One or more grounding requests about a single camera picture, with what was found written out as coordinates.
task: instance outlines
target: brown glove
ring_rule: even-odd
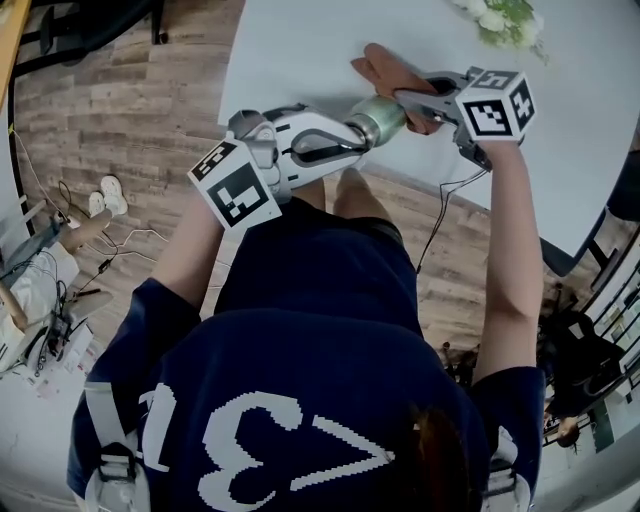
[[[429,82],[407,69],[384,46],[371,43],[364,49],[364,57],[351,61],[354,69],[373,84],[376,92],[385,98],[395,99],[394,91],[408,89],[416,92],[437,93]],[[430,135],[440,128],[440,123],[429,121],[415,112],[407,112],[407,126],[412,132]]]

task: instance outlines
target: metal cylinder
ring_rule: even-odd
[[[382,96],[373,96],[361,101],[351,109],[345,124],[356,129],[367,145],[367,149],[382,146],[400,131],[407,118],[403,108],[395,101]]]

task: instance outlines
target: wooden floor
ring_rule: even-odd
[[[168,45],[151,46],[146,20],[75,67],[55,66],[17,81],[16,130],[40,181],[60,208],[68,208],[58,192],[60,180],[71,189],[74,203],[86,209],[101,177],[114,174],[123,184],[130,209],[108,228],[113,240],[122,243],[131,229],[147,227],[170,236],[191,190],[185,173],[223,136],[217,112],[241,10],[239,0],[168,2],[164,21]],[[33,51],[23,48],[21,58]],[[19,145],[18,153],[32,205],[43,194]],[[379,177],[368,181],[417,262],[438,216],[439,198]],[[335,178],[327,179],[327,185],[332,201]],[[73,209],[71,213],[81,217]],[[37,220],[42,224],[46,218]],[[634,225],[608,217],[597,240],[605,252],[622,248],[633,229]],[[478,343],[488,243],[487,214],[451,205],[418,280],[420,322],[434,346],[449,341],[463,350]],[[163,245],[154,235],[135,234],[121,251],[157,258]],[[112,252],[99,240],[92,246]],[[220,261],[230,263],[236,248],[237,243],[225,240]],[[82,269],[78,285],[93,276],[104,260],[84,247],[78,257]],[[115,296],[90,322],[105,344],[126,314],[131,291],[151,268],[150,261],[126,255],[116,258],[95,280]],[[565,279],[582,301],[591,294],[589,284],[597,268],[588,254]],[[226,272],[225,266],[217,265],[212,285],[222,284]],[[555,280],[548,275],[546,282],[552,295]],[[213,311],[217,294],[218,290],[210,290],[203,316]]]

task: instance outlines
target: strap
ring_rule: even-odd
[[[93,428],[102,448],[100,466],[85,491],[89,512],[150,512],[149,484],[135,462],[137,435],[127,439],[110,382],[87,382],[85,396]]]
[[[518,447],[507,429],[498,429],[498,447],[491,457],[491,474],[482,502],[482,512],[527,512],[531,489],[513,469]]]
[[[110,382],[87,382],[84,387],[93,428],[102,448],[111,444],[127,446]]]

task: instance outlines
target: white table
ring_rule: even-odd
[[[525,70],[539,117],[523,144],[540,234],[575,254],[602,212],[640,109],[640,7],[631,0],[534,1],[550,60],[495,49],[447,0],[247,0],[231,54],[219,122],[240,109],[306,102],[345,113],[372,87],[351,69],[378,42],[424,71],[476,65]],[[451,131],[408,131],[369,154],[384,168],[431,185],[475,168]],[[488,208],[488,178],[460,195]]]

